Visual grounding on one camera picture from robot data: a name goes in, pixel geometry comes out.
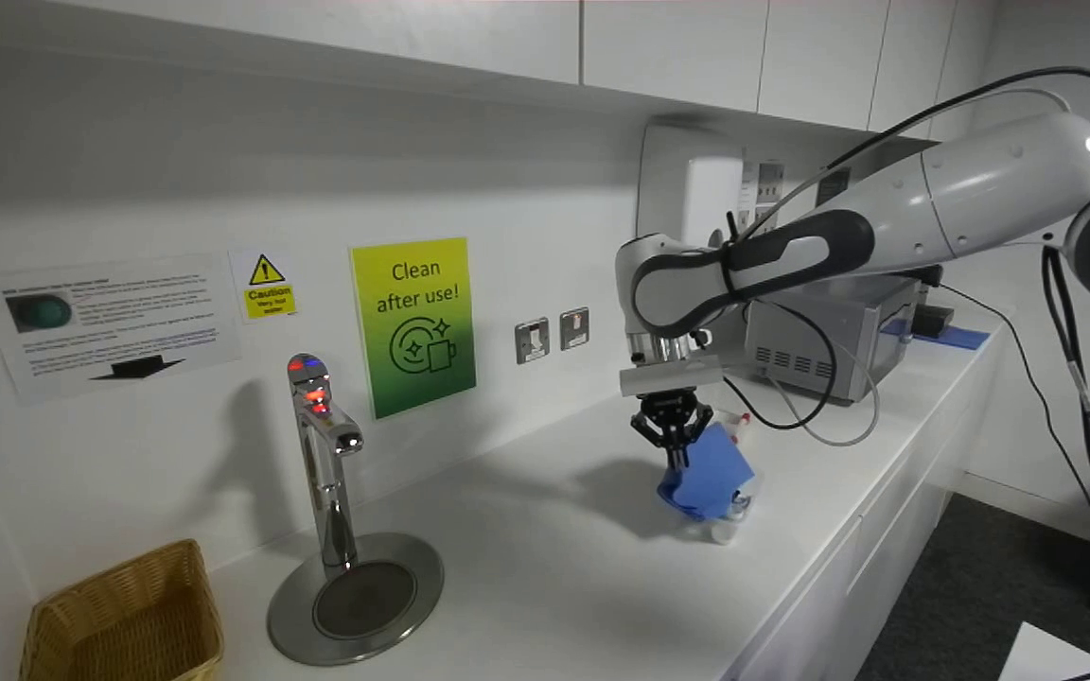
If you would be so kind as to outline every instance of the chrome faucet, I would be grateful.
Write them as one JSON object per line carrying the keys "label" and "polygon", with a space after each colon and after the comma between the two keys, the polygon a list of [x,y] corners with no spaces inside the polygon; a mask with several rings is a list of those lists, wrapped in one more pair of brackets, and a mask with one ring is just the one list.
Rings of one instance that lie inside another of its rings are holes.
{"label": "chrome faucet", "polygon": [[343,460],[365,448],[365,437],[334,407],[317,358],[288,360],[288,394],[314,499],[317,556],[305,556],[273,596],[269,637],[304,668],[352,668],[399,648],[433,616],[442,562],[409,533],[357,537]]}
{"label": "chrome faucet", "polygon": [[314,499],[323,568],[352,568],[361,554],[350,506],[343,455],[357,455],[365,437],[357,421],[334,407],[328,371],[317,358],[288,360],[288,394]]}

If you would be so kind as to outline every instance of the cabinet door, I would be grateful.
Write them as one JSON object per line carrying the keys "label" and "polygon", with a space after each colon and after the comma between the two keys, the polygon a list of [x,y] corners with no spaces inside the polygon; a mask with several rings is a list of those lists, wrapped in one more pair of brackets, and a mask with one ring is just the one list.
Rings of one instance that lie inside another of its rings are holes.
{"label": "cabinet door", "polygon": [[760,112],[867,131],[889,0],[776,0]]}
{"label": "cabinet door", "polygon": [[584,85],[756,112],[770,0],[587,0]]}
{"label": "cabinet door", "polygon": [[734,681],[811,681],[828,670],[835,650],[835,630],[844,622],[844,586],[859,568],[863,544],[855,543],[855,528],[844,532],[844,543],[828,554],[828,566],[811,578],[811,586],[795,600],[783,622],[770,634],[770,641],[748,654],[734,660],[727,679]]}
{"label": "cabinet door", "polygon": [[871,131],[889,131],[901,117],[940,103],[940,71],[949,49],[949,27],[953,0],[889,3]]}
{"label": "cabinet door", "polygon": [[949,503],[949,487],[925,480],[901,506],[878,548],[867,556],[853,586],[844,591],[844,611],[835,626],[835,643],[828,648],[828,668],[821,681],[853,681],[873,650],[912,568],[925,556],[934,524]]}
{"label": "cabinet door", "polygon": [[97,13],[578,85],[578,0],[57,0]]}
{"label": "cabinet door", "polygon": [[[979,86],[995,30],[995,0],[956,0],[946,64],[940,71],[940,98],[953,98]],[[974,107],[946,112],[930,120],[934,139],[953,139],[966,133]]]}

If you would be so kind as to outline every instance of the robotic arm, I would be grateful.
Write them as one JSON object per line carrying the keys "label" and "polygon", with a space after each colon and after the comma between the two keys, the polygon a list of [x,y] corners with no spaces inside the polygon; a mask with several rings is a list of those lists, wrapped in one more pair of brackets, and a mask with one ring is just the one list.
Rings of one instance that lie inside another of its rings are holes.
{"label": "robotic arm", "polygon": [[927,268],[1069,218],[1069,263],[1090,288],[1090,120],[1047,114],[908,156],[770,235],[710,252],[637,239],[616,254],[637,364],[619,390],[640,397],[632,428],[661,448],[669,466],[686,462],[686,448],[710,421],[694,390],[737,364],[734,342],[698,346],[723,306],[828,276]]}

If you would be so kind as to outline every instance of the wall socket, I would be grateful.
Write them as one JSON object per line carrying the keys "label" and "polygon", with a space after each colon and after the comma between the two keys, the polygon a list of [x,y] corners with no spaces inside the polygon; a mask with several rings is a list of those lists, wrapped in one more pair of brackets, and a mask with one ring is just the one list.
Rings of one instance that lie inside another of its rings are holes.
{"label": "wall socket", "polygon": [[783,196],[780,190],[783,190],[783,166],[780,162],[760,162],[756,166],[756,206],[752,206],[748,219],[771,211],[780,206],[780,196]]}
{"label": "wall socket", "polygon": [[550,320],[514,326],[514,364],[539,364],[550,358]]}
{"label": "wall socket", "polygon": [[578,350],[587,342],[590,342],[590,311],[587,306],[565,311],[556,320],[556,350],[569,354],[569,350]]}

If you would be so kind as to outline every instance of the white label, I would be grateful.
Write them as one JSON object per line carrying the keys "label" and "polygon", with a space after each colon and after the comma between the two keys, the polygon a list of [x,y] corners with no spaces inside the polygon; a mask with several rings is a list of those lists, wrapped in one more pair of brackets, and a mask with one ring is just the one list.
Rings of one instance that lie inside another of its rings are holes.
{"label": "white label", "polygon": [[215,364],[233,350],[225,258],[0,274],[0,354],[20,397]]}

